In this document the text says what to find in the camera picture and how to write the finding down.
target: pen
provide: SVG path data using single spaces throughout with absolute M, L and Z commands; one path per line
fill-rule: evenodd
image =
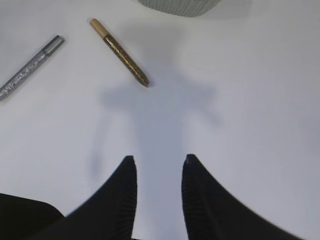
M 0 101 L 12 94 L 30 75 L 32 75 L 60 46 L 64 39 L 57 35 L 42 48 L 26 65 L 0 88 Z
M 91 26 L 103 39 L 103 41 L 112 49 L 112 51 L 118 56 L 118 58 L 123 62 L 123 64 L 130 70 L 130 72 L 135 76 L 135 78 L 143 86 L 149 86 L 149 80 L 144 72 L 138 67 L 138 65 L 132 60 L 132 58 L 126 53 L 126 51 L 121 47 L 117 40 L 105 29 L 105 27 L 97 20 L 92 19 L 90 21 Z

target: silver glitter pen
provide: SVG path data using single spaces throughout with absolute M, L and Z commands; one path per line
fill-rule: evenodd
M 33 74 L 63 43 L 57 35 L 42 48 L 26 65 L 0 88 L 0 101 L 12 94 L 31 74 Z

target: gold marble pen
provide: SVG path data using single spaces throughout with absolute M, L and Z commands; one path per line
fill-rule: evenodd
M 117 40 L 105 29 L 105 27 L 97 20 L 92 19 L 90 21 L 91 26 L 103 39 L 103 41 L 112 49 L 112 51 L 118 56 L 118 58 L 123 62 L 123 64 L 130 70 L 130 72 L 135 76 L 135 78 L 143 86 L 149 86 L 149 80 L 144 72 L 138 67 L 138 65 L 132 60 L 132 58 L 126 53 L 126 51 L 121 47 Z

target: white table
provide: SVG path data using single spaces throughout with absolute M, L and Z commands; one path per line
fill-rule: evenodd
M 134 155 L 133 236 L 186 240 L 181 173 L 194 153 L 252 210 L 318 240 L 319 12 L 319 0 L 222 0 L 198 18 L 134 0 L 2 0 L 1 84 L 54 35 L 66 42 L 0 102 L 0 192 L 66 215 Z M 153 87 L 135 81 L 92 17 Z

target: gray knit object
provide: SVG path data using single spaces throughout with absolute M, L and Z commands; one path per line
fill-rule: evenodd
M 220 0 L 139 0 L 140 3 L 164 13 L 197 17 L 212 9 Z

